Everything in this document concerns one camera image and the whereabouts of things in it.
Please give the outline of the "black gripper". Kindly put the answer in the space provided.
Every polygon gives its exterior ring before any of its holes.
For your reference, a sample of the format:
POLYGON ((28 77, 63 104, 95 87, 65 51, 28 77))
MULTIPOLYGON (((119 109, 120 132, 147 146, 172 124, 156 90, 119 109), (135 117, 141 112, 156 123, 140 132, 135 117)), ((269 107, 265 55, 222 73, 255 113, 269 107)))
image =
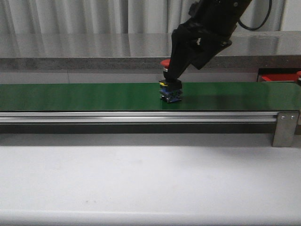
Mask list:
POLYGON ((249 0, 199 0, 189 9, 190 18, 172 33, 172 53, 164 77, 175 82, 192 64, 200 70, 231 45, 230 38, 249 0))

